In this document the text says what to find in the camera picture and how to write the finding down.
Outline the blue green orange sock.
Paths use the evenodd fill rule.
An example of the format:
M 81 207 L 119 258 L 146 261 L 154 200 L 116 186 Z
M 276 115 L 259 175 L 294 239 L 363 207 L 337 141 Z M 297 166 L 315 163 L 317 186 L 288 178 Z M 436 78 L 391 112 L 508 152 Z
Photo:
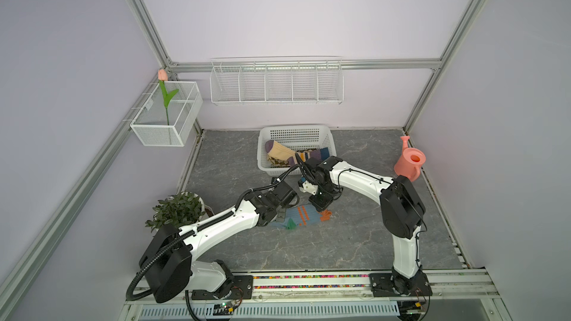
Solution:
M 269 226 L 281 230 L 297 230 L 313 224 L 319 224 L 319 211 L 315 206 L 306 204 L 293 207 L 285 211 L 283 215 L 279 215 Z

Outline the beige purple striped sock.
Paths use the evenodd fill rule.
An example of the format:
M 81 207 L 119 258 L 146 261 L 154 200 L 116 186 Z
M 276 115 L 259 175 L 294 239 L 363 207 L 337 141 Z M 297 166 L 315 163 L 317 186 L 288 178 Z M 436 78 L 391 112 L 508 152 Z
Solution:
M 297 156 L 299 156 L 303 162 L 307 162 L 310 159 L 322 162 L 330 157 L 330 150 L 328 148 L 294 151 L 274 140 L 266 141 L 263 144 L 263 147 L 266 152 L 267 159 L 274 166 L 278 167 L 291 167 L 296 165 Z

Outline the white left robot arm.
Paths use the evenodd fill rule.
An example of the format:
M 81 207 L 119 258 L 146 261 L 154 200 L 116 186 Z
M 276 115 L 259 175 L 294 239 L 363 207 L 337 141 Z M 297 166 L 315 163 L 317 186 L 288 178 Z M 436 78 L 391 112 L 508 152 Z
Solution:
M 230 296 L 235 282 L 228 266 L 219 260 L 206 263 L 197 259 L 244 230 L 265 227 L 279 210 L 299 202 L 299 195 L 285 182 L 298 168 L 293 166 L 268 186 L 246 190 L 235 205 L 205 221 L 159 228 L 140 259 L 140 270 L 126 290 L 126 300 L 152 295 L 157 303 L 165 303 L 187 287 L 210 293 L 215 299 Z

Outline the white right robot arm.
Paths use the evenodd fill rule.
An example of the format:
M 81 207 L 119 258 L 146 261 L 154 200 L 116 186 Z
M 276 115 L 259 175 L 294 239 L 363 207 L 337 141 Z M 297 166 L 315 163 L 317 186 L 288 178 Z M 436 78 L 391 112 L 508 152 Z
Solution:
M 393 266 L 389 273 L 370 275 L 375 297 L 433 295 L 419 260 L 419 234 L 426 228 L 426 208 L 407 177 L 376 175 L 335 156 L 322 162 L 311 158 L 300 165 L 300 171 L 300 190 L 309 193 L 310 203 L 319 212 L 340 199 L 346 189 L 380 206 L 383 224 L 393 238 Z

